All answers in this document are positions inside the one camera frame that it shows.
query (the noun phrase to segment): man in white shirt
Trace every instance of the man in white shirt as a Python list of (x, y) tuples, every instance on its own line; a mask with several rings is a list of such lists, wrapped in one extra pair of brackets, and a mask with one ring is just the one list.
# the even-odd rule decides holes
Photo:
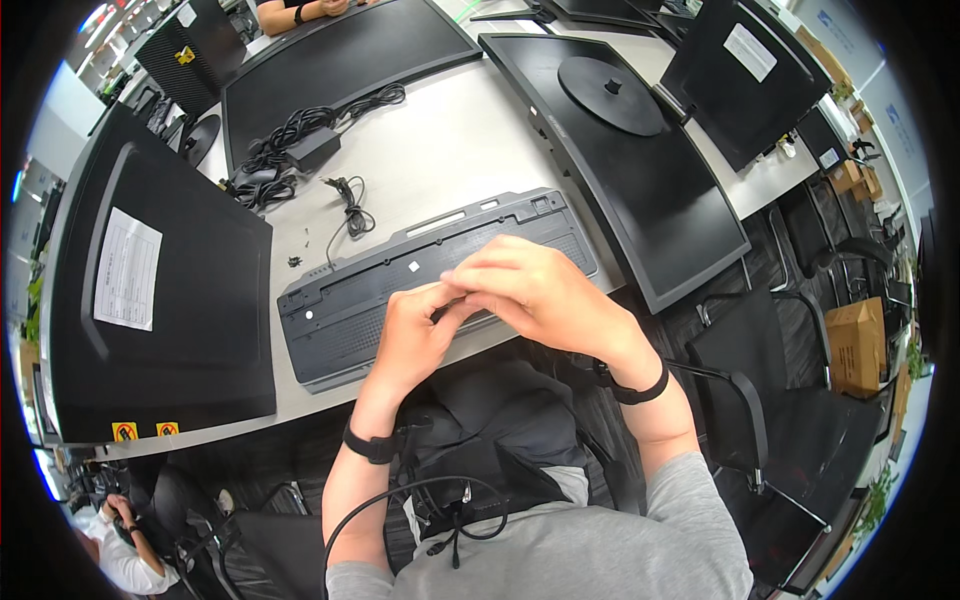
[[(79, 526), (75, 531), (90, 558), (118, 588), (140, 595), (191, 598), (184, 585), (177, 585), (180, 576), (170, 564), (172, 560), (160, 558), (160, 555), (174, 555), (176, 540), (198, 538), (196, 530), (186, 522), (188, 509), (214, 526), (224, 519), (217, 504), (189, 475), (171, 465), (163, 465), (150, 499), (138, 503), (136, 511), (129, 499), (111, 494), (99, 512), (94, 514), (88, 507), (74, 515), (74, 522)], [(127, 530), (130, 541), (117, 531), (114, 522)], [(198, 555), (193, 566), (190, 583), (204, 599), (229, 599), (206, 552)]]

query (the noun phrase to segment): black monitor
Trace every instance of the black monitor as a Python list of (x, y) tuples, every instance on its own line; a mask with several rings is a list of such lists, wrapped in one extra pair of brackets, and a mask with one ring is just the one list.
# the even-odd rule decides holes
[(769, 151), (824, 97), (829, 75), (754, 0), (710, 0), (660, 83), (734, 171)]
[(224, 89), (227, 167), (295, 110), (342, 108), (393, 82), (478, 60), (480, 48), (430, 0), (385, 0), (249, 60)]
[[(551, 156), (584, 194), (620, 270), (657, 313), (736, 262), (750, 242), (686, 131), (675, 119), (636, 127), (630, 115), (654, 101), (649, 86), (602, 41), (564, 36), (481, 34), (480, 45), (529, 108), (528, 120), (551, 144)], [(616, 70), (616, 98), (594, 104), (583, 85), (564, 79), (565, 65), (586, 64), (590, 77)], [(632, 103), (642, 90), (649, 103)], [(605, 121), (603, 108), (626, 107)], [(656, 115), (669, 114), (653, 104)]]
[(660, 25), (627, 0), (548, 0), (571, 21), (657, 29)]
[(114, 105), (67, 182), (44, 275), (43, 396), (62, 440), (273, 414), (272, 237)]
[(170, 12), (136, 51), (136, 59), (184, 112), (201, 116), (247, 55), (217, 0), (187, 0)]

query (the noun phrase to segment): power adapter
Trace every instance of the power adapter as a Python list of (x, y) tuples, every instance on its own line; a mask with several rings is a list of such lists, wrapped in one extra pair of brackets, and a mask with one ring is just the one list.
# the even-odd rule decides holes
[(301, 173), (316, 171), (340, 150), (340, 134), (321, 127), (287, 148), (286, 161)]

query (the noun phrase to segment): black wristband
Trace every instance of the black wristband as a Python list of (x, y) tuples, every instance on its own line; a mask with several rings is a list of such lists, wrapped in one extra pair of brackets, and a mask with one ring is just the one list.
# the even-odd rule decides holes
[(399, 438), (394, 435), (389, 438), (371, 438), (362, 440), (350, 431), (350, 421), (344, 429), (344, 444), (360, 456), (370, 461), (371, 465), (387, 465), (394, 460), (399, 451)]
[(616, 382), (613, 381), (613, 377), (610, 374), (610, 369), (607, 368), (607, 365), (596, 359), (594, 359), (594, 361), (594, 372), (600, 376), (604, 387), (609, 387), (613, 391), (613, 397), (620, 404), (633, 406), (635, 404), (639, 404), (640, 402), (649, 402), (654, 398), (660, 397), (660, 395), (663, 394), (663, 391), (666, 390), (666, 384), (670, 381), (670, 370), (667, 369), (666, 362), (664, 362), (662, 356), (660, 356), (660, 368), (662, 369), (662, 372), (660, 373), (660, 379), (657, 380), (657, 383), (655, 383), (652, 388), (649, 390), (643, 390), (642, 392), (634, 390), (633, 388), (625, 388), (617, 385)]

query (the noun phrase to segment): person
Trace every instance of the person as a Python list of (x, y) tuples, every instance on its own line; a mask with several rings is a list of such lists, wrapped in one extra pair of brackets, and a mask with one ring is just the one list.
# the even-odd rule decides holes
[[(357, 4), (375, 4), (379, 0), (357, 0)], [(322, 16), (339, 16), (349, 8), (349, 0), (256, 0), (256, 18), (267, 36), (288, 32), (306, 21)]]
[[(441, 307), (448, 308), (434, 323)], [(482, 308), (530, 340), (596, 357), (624, 388), (649, 391), (666, 376), (656, 398), (621, 406), (647, 481), (647, 515), (587, 506), (579, 466), (541, 467), (564, 501), (510, 514), (489, 540), (460, 537), (453, 564), (444, 543), (449, 532), (422, 540), (413, 561), (394, 576), (382, 535), (384, 500), (350, 520), (330, 548), (329, 598), (746, 598), (753, 584), (746, 551), (700, 453), (683, 389), (664, 373), (636, 318), (561, 252), (499, 236), (441, 281), (393, 294), (348, 432), (362, 441), (390, 438), (404, 398), (440, 366), (464, 319)], [(496, 372), (490, 377), (499, 378)], [(502, 410), (525, 399), (497, 402)], [(563, 431), (550, 435), (572, 440)], [(549, 456), (554, 463), (571, 458)], [(578, 469), (580, 476), (560, 476), (560, 468)], [(389, 465), (341, 446), (324, 487), (325, 542), (348, 513), (387, 490), (388, 477)], [(497, 516), (468, 529), (487, 534), (499, 522)]]
[[(81, 525), (74, 528), (74, 533), (90, 558), (118, 588), (140, 595), (192, 598), (171, 564), (177, 540), (199, 539), (197, 531), (187, 523), (188, 509), (214, 526), (224, 521), (217, 504), (189, 475), (172, 465), (163, 465), (149, 500), (134, 508), (126, 496), (112, 493), (95, 514), (82, 514), (93, 513), (92, 507), (86, 507), (74, 515), (75, 522)], [(118, 528), (125, 530), (126, 535)], [(170, 558), (165, 561), (161, 555)], [(190, 573), (191, 585), (204, 598), (229, 599), (217, 580), (209, 554), (201, 552)]]

